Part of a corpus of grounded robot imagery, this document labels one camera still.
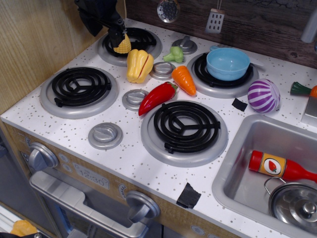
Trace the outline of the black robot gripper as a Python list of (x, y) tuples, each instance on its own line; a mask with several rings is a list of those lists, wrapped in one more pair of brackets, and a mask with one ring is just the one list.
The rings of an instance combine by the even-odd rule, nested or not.
[(103, 26), (109, 27), (110, 44), (113, 48), (119, 47), (125, 39), (126, 28), (116, 10), (116, 0), (75, 0), (74, 3), (89, 33), (95, 37)]

